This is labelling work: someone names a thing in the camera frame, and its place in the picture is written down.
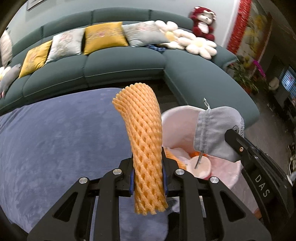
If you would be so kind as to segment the grey plush toy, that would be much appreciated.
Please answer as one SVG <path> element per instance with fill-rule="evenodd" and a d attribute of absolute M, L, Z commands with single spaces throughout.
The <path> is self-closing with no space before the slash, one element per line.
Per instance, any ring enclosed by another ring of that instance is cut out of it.
<path fill-rule="evenodd" d="M 4 98 L 10 85 L 19 77 L 22 65 L 19 63 L 13 67 L 8 66 L 5 69 L 4 76 L 1 79 L 0 89 L 1 98 Z"/>

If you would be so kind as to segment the white red paper cup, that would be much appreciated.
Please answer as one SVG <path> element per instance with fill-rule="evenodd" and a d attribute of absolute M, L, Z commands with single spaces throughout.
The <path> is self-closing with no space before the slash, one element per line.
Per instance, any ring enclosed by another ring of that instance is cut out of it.
<path fill-rule="evenodd" d="M 211 161 L 205 157 L 195 156 L 188 161 L 187 171 L 190 172 L 194 177 L 200 179 L 207 179 L 211 174 Z"/>

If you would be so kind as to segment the orange foam fruit net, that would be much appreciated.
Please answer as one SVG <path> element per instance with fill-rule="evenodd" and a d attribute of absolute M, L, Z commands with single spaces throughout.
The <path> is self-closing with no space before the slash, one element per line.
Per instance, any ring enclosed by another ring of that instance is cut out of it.
<path fill-rule="evenodd" d="M 122 89 L 112 103 L 125 122 L 132 150 L 135 212 L 163 212 L 168 204 L 163 185 L 162 121 L 156 95 L 148 85 L 135 83 Z"/>

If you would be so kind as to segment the grey drawstring pouch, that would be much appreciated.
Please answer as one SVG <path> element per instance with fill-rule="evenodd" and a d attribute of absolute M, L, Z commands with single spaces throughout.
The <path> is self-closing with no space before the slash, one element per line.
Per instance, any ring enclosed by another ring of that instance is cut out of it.
<path fill-rule="evenodd" d="M 236 162 L 239 156 L 226 143 L 224 135 L 228 129 L 234 129 L 244 137 L 244 119 L 240 113 L 229 106 L 210 108 L 203 99 L 206 110 L 199 112 L 194 136 L 194 149 L 203 154 Z"/>

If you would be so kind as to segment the orange knit cloth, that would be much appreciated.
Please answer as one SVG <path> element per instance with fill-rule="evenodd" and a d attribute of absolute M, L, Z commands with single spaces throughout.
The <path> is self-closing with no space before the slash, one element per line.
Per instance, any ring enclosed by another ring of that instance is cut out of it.
<path fill-rule="evenodd" d="M 190 160 L 189 154 L 182 148 L 168 148 L 164 147 L 166 157 L 172 160 L 175 160 L 178 164 L 178 167 L 181 169 L 187 169 L 187 161 Z"/>

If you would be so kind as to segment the red wall banner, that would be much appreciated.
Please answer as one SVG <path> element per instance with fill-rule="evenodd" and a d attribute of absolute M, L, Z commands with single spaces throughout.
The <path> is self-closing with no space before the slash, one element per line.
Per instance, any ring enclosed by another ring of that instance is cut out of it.
<path fill-rule="evenodd" d="M 235 25 L 228 42 L 227 50 L 233 54 L 237 54 L 244 32 L 248 23 L 252 0 L 241 0 L 239 3 L 238 14 L 236 17 Z"/>

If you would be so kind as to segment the white lined trash bin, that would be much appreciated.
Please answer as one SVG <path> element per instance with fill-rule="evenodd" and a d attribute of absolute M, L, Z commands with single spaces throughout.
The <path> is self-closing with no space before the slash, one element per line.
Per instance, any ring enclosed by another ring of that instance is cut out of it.
<path fill-rule="evenodd" d="M 177 106 L 162 113 L 163 146 L 183 162 L 195 151 L 210 160 L 211 175 L 218 177 L 248 208 L 258 205 L 241 174 L 238 154 L 226 143 L 224 135 L 233 129 L 244 136 L 244 119 L 231 107 L 201 109 L 190 105 Z"/>

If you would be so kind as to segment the red white plush bear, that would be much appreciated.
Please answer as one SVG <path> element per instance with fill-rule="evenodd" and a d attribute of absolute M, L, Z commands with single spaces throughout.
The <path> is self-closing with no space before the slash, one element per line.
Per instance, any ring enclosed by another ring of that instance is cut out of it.
<path fill-rule="evenodd" d="M 190 19 L 193 21 L 192 32 L 196 37 L 215 41 L 214 28 L 216 14 L 212 10 L 202 6 L 196 6 L 190 15 Z"/>

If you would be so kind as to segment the yellow cushion left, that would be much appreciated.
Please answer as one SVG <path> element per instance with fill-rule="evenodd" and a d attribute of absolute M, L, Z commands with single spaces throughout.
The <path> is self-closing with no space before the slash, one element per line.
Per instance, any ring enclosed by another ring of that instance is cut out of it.
<path fill-rule="evenodd" d="M 37 47 L 34 47 L 27 52 L 24 59 L 19 78 L 26 75 L 32 74 L 36 70 L 44 66 L 50 47 L 52 45 L 52 40 L 45 42 Z"/>

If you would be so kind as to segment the yellow cushion centre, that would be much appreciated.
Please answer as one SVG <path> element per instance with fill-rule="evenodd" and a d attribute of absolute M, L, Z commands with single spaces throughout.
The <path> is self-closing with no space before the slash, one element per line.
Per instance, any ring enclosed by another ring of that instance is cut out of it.
<path fill-rule="evenodd" d="M 123 34 L 122 22 L 102 23 L 85 28 L 85 55 L 101 49 L 126 46 L 128 42 Z"/>

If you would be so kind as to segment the television screen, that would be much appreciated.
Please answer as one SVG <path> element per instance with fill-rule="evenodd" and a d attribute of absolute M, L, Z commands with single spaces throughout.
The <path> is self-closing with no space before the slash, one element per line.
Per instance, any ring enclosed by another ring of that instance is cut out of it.
<path fill-rule="evenodd" d="M 280 82 L 283 87 L 290 93 L 291 98 L 296 97 L 296 73 L 288 66 L 280 74 Z"/>

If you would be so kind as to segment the white plush panda pillow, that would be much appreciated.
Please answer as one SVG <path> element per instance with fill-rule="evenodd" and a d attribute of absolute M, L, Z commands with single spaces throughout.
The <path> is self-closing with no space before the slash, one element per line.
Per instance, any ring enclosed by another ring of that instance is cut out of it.
<path fill-rule="evenodd" d="M 12 53 L 12 42 L 11 42 L 11 38 L 7 32 L 7 30 L 5 30 L 1 36 L 1 42 L 0 42 L 0 48 L 1 48 L 1 66 L 7 66 L 12 57 L 13 57 L 13 53 Z"/>

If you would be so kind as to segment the teal sectional sofa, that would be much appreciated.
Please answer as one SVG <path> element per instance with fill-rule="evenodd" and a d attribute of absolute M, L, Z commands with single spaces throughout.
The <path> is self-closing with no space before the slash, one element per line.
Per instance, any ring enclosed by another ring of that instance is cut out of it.
<path fill-rule="evenodd" d="M 12 65 L 23 63 L 27 52 L 54 35 L 96 23 L 120 21 L 132 24 L 148 20 L 174 21 L 189 30 L 192 21 L 184 16 L 137 8 L 104 8 L 68 15 L 38 27 L 13 45 Z M 246 127 L 259 119 L 251 97 L 232 79 L 226 68 L 236 56 L 217 46 L 217 54 L 206 60 L 185 50 L 168 49 L 163 53 L 147 47 L 112 47 L 89 55 L 66 57 L 46 64 L 34 73 L 15 81 L 1 100 L 1 114 L 52 97 L 123 82 L 164 80 L 182 105 L 199 108 L 237 109 Z"/>

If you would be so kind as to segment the yellow cushion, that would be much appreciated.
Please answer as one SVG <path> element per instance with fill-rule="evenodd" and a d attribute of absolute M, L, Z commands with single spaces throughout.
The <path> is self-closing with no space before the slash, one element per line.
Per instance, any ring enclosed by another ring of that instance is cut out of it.
<path fill-rule="evenodd" d="M 102 23 L 85 28 L 85 55 L 101 49 L 126 46 L 128 42 L 123 34 L 122 22 Z"/>
<path fill-rule="evenodd" d="M 27 52 L 24 59 L 19 78 L 26 75 L 32 74 L 36 70 L 44 66 L 50 47 L 52 45 L 52 40 L 45 42 L 37 47 L 34 47 Z"/>

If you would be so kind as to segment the white flower cushion right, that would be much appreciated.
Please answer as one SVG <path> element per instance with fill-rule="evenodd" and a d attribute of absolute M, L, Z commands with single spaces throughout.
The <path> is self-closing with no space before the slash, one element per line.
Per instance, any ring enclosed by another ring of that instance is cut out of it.
<path fill-rule="evenodd" d="M 178 43 L 183 46 L 188 53 L 200 55 L 207 60 L 211 60 L 213 56 L 217 55 L 217 44 L 205 38 L 196 37 L 194 40 L 190 40 L 185 37 L 180 37 Z"/>

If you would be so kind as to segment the light grey cushion right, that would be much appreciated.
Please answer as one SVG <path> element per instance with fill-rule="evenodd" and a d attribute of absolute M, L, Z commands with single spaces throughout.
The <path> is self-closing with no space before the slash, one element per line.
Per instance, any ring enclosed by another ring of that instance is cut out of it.
<path fill-rule="evenodd" d="M 142 47 L 150 44 L 168 43 L 169 40 L 155 21 L 122 25 L 124 35 L 131 47 Z"/>

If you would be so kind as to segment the light grey cushion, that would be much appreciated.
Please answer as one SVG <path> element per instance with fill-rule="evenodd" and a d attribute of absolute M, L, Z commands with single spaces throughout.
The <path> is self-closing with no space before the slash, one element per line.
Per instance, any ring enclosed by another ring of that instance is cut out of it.
<path fill-rule="evenodd" d="M 150 44 L 168 43 L 169 40 L 155 21 L 122 25 L 124 35 L 131 47 L 142 47 Z"/>
<path fill-rule="evenodd" d="M 64 57 L 80 55 L 84 33 L 85 28 L 77 28 L 55 35 L 45 64 Z"/>

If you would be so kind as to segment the wall picture left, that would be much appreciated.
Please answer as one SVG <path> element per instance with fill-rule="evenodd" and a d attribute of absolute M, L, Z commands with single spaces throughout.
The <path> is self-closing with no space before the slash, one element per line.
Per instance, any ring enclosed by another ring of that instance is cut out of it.
<path fill-rule="evenodd" d="M 30 11 L 40 3 L 42 3 L 44 0 L 28 0 L 27 1 L 27 11 Z"/>

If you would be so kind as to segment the light grey cushion left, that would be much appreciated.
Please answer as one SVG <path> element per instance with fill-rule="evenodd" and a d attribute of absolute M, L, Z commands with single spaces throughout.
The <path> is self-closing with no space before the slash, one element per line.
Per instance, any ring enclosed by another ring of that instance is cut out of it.
<path fill-rule="evenodd" d="M 84 33 L 85 28 L 77 28 L 55 35 L 45 64 L 64 57 L 80 55 Z"/>

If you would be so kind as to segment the potted orchid plant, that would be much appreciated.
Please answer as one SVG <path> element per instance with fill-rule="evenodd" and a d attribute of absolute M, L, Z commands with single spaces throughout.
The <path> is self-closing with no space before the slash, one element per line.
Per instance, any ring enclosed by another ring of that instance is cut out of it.
<path fill-rule="evenodd" d="M 266 84 L 266 74 L 257 60 L 249 56 L 237 55 L 237 61 L 227 67 L 227 73 L 247 92 L 258 94 Z"/>

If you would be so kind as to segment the blue patterned cloth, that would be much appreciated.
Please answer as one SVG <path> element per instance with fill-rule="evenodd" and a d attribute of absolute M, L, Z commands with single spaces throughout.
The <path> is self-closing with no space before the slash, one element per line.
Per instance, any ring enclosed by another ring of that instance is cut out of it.
<path fill-rule="evenodd" d="M 165 47 L 158 47 L 156 45 L 147 45 L 146 47 L 149 48 L 149 49 L 152 49 L 154 51 L 157 51 L 159 53 L 163 53 L 163 52 L 166 51 L 166 48 Z"/>

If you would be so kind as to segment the floral wall painting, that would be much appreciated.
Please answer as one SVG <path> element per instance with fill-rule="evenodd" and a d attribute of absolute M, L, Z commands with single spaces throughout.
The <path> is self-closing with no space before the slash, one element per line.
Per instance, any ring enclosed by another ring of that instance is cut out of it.
<path fill-rule="evenodd" d="M 248 22 L 237 52 L 244 68 L 251 68 L 254 60 L 260 61 L 271 32 L 272 17 L 266 13 L 259 1 L 252 1 Z"/>

